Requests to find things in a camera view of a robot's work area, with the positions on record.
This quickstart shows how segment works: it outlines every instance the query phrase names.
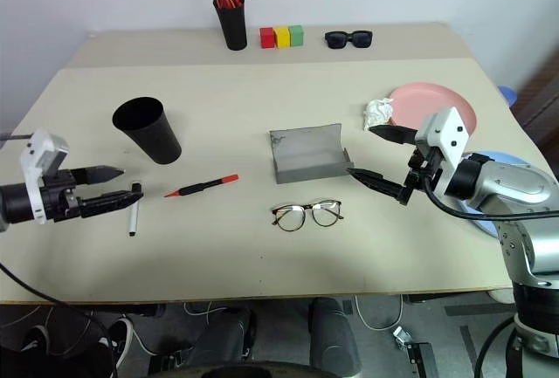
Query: red marker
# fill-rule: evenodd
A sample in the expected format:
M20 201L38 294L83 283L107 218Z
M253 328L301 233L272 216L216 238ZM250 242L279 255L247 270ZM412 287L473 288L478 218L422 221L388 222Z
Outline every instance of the red marker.
M212 180L211 182L198 183L193 184L192 186L186 186L185 188L180 188L173 193L165 195L165 197L191 195L193 193L201 192L204 189L211 188L212 186L217 186L219 184L228 182L235 182L236 180L238 180L238 175L228 175L226 177L222 177L221 179Z

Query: white wall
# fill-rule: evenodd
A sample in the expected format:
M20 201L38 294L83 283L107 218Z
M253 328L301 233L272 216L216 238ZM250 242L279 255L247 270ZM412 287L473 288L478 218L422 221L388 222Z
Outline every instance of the white wall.
M216 26L210 0L0 0L0 131L14 128L89 31ZM247 0L249 25L448 22L497 84L559 45L559 0Z

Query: crumpled tissue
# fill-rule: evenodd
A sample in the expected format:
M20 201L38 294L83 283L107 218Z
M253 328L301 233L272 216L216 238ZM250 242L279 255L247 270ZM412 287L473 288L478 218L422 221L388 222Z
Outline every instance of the crumpled tissue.
M390 117L392 116L392 105L390 104L392 99L376 99L371 100L367 107L365 108L365 127L363 128L367 131L370 127L375 127L376 125L384 125L388 123Z

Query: red block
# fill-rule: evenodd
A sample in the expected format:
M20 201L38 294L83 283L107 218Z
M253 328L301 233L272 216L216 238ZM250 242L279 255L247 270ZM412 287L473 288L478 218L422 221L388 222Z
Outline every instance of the red block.
M260 28L260 45L262 49L273 48L275 46L275 39L273 37L273 28L261 27Z

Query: beige tabletop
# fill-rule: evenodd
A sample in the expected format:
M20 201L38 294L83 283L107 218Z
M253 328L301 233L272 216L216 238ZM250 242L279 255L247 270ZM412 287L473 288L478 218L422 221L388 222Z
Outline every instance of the beige tabletop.
M370 26L375 45L330 51L327 28L306 28L305 46L227 51L218 31L113 32L89 39L17 128L64 137L63 168L124 168L79 196L143 183L138 234L129 210L88 219L12 225L0 259L43 292L76 302L170 301L342 293L447 292L509 286L497 241L437 210L421 192L404 207L350 176L277 185L268 131L342 124L357 168L402 182L412 146L362 129L362 111L412 81L450 87L473 106L470 150L517 155L550 172L463 42L442 24ZM183 146L160 166L117 131L111 116L138 96L162 101ZM0 151L2 183L21 182L22 143ZM239 181L182 198L179 187L237 173ZM342 201L330 228L307 220L272 226L278 203ZM0 275L0 300L36 298Z

